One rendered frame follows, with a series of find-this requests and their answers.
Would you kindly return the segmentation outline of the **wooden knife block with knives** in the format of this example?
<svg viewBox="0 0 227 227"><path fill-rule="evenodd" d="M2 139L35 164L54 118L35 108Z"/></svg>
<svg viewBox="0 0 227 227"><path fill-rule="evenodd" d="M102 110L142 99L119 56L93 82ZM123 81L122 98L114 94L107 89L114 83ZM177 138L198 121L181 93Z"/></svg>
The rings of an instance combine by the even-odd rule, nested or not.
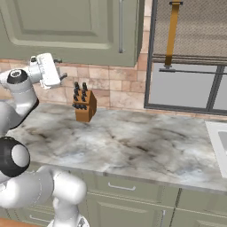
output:
<svg viewBox="0 0 227 227"><path fill-rule="evenodd" d="M97 99L93 92L88 89L84 82L82 86L74 83L74 100L72 107L75 112L75 119L80 122L90 122L97 111Z"/></svg>

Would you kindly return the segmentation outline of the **green base cabinet door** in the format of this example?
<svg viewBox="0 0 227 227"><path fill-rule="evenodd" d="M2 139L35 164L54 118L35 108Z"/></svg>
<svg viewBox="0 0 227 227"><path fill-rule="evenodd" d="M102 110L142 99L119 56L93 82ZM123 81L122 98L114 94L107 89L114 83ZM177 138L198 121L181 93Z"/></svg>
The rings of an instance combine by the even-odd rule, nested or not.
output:
<svg viewBox="0 0 227 227"><path fill-rule="evenodd" d="M227 227L227 194L181 189L170 227Z"/></svg>
<svg viewBox="0 0 227 227"><path fill-rule="evenodd" d="M148 202L87 195L90 227L160 227L162 210L166 210L162 227L169 227L174 209Z"/></svg>

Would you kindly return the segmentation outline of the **white sink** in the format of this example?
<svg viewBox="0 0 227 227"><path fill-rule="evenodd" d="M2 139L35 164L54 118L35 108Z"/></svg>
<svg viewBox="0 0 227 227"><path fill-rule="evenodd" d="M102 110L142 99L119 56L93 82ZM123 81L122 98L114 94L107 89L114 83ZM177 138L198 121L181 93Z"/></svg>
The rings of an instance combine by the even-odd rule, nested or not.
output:
<svg viewBox="0 0 227 227"><path fill-rule="evenodd" d="M227 123L206 121L206 127L221 175L227 179Z"/></svg>

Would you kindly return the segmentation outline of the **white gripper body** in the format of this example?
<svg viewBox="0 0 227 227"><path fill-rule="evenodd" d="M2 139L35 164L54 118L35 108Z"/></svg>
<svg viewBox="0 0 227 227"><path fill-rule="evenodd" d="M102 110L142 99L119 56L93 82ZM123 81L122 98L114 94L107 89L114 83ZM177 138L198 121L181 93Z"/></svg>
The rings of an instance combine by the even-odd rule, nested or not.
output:
<svg viewBox="0 0 227 227"><path fill-rule="evenodd" d="M50 53L43 53L36 56L42 79L41 86L50 89L60 85L59 73L55 66L54 59Z"/></svg>

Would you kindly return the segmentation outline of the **dark grey window frame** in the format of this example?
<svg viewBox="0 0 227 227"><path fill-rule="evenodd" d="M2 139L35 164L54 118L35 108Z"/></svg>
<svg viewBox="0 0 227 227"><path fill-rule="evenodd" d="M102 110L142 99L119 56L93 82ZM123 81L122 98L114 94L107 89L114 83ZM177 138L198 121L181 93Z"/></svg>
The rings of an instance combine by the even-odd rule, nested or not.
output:
<svg viewBox="0 0 227 227"><path fill-rule="evenodd" d="M172 5L164 62L153 60L156 0L152 3L145 83L145 107L194 114L227 116L227 65L173 63L179 6Z"/></svg>

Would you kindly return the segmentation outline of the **green drawer front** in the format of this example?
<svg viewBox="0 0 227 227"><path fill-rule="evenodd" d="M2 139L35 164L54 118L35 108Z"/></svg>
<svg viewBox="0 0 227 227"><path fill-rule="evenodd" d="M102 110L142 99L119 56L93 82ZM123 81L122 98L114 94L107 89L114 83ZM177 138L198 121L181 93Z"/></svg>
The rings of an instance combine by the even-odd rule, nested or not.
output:
<svg viewBox="0 0 227 227"><path fill-rule="evenodd" d="M44 207L25 207L20 210L20 219L25 223L47 227L53 218L53 211Z"/></svg>
<svg viewBox="0 0 227 227"><path fill-rule="evenodd" d="M113 185L124 187L137 187L135 191L125 191L120 189L110 188L107 183L110 182ZM156 184L148 184L139 181L132 181L124 178L110 177L110 176L96 176L95 177L96 188L109 193L116 193L124 196L138 197L142 199L156 200L161 196L162 186Z"/></svg>

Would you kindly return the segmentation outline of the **green wall cabinet door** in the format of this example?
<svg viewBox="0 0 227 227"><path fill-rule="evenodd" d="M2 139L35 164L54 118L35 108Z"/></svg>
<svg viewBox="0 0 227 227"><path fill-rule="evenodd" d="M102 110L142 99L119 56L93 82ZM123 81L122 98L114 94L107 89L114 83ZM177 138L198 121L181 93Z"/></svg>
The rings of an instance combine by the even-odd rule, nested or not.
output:
<svg viewBox="0 0 227 227"><path fill-rule="evenodd" d="M49 52L65 63L133 67L143 42L145 0L0 0L0 59Z"/></svg>

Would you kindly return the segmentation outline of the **brown woven window blind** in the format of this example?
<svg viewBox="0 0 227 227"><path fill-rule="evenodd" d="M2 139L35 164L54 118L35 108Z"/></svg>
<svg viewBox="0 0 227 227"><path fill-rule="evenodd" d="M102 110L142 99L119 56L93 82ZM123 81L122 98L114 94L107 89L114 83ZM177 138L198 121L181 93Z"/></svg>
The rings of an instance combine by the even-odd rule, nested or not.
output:
<svg viewBox="0 0 227 227"><path fill-rule="evenodd" d="M227 65L227 0L177 0L173 63ZM156 0L153 60L164 62L171 0Z"/></svg>

